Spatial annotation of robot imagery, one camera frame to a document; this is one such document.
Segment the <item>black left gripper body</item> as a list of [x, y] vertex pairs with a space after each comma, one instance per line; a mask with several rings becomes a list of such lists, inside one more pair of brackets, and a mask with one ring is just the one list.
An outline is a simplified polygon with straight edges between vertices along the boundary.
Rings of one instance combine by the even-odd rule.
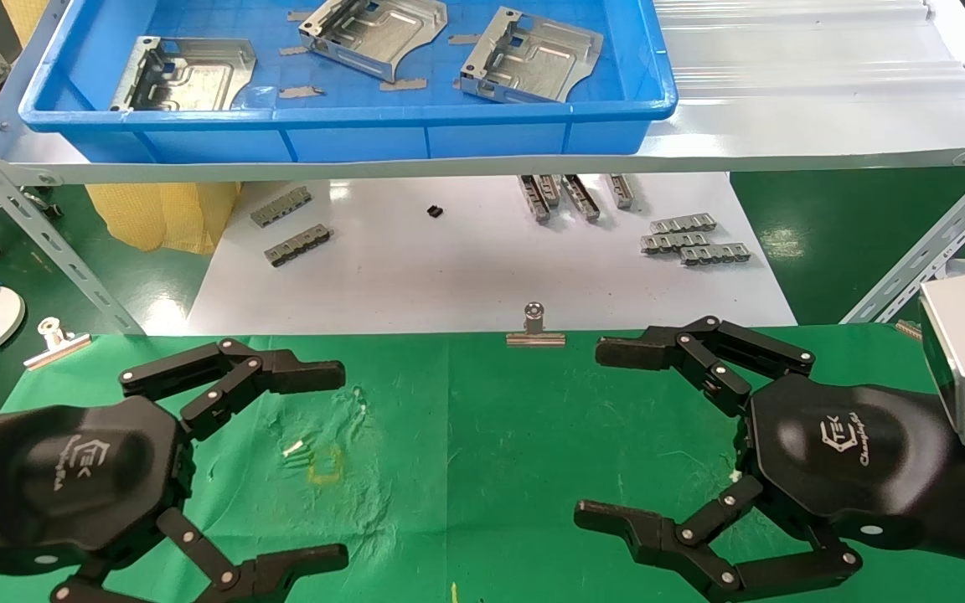
[[194, 473], [183, 427], [145, 397], [0, 415], [0, 574], [134, 564], [163, 541], [157, 519], [183, 507]]

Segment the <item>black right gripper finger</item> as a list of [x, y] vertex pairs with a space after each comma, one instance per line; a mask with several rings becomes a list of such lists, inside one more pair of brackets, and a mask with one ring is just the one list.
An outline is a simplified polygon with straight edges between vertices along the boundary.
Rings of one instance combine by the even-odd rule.
[[648, 326], [636, 338], [601, 337], [598, 365], [646, 371], [675, 370], [729, 417], [747, 416], [750, 383], [739, 366], [777, 380], [809, 375], [815, 355], [765, 333], [707, 316], [685, 326]]
[[591, 500], [575, 505], [575, 525], [623, 539], [636, 564], [679, 574], [709, 602], [746, 602], [833, 588], [861, 570], [863, 561], [827, 524], [801, 527], [811, 549], [731, 564], [711, 547], [763, 500], [767, 489], [743, 476], [685, 522], [658, 513]]

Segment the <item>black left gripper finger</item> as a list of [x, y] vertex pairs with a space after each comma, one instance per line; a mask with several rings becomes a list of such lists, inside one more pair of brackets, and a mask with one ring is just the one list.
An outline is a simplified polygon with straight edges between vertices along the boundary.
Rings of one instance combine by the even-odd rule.
[[188, 348], [123, 371], [126, 396], [159, 401], [189, 390], [203, 390], [180, 411], [188, 438], [204, 441], [265, 393], [301, 394], [341, 389], [346, 370], [338, 360], [303, 362], [288, 348], [256, 350], [226, 338]]
[[[260, 554], [231, 564], [229, 558], [206, 535], [185, 518], [180, 508], [169, 508], [158, 516], [161, 535], [184, 554], [209, 584], [196, 602], [284, 602], [296, 580], [315, 574], [341, 571], [348, 566], [348, 547], [326, 544], [305, 549]], [[51, 591], [53, 602], [142, 602], [142, 598], [107, 590], [103, 581], [110, 565], [91, 559]]]

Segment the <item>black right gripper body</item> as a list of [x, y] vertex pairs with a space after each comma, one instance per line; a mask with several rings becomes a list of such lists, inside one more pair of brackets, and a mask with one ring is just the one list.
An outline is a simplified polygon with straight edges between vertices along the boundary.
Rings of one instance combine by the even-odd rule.
[[878, 549], [930, 549], [952, 428], [930, 394], [785, 375], [747, 405], [758, 508], [790, 537], [823, 527]]

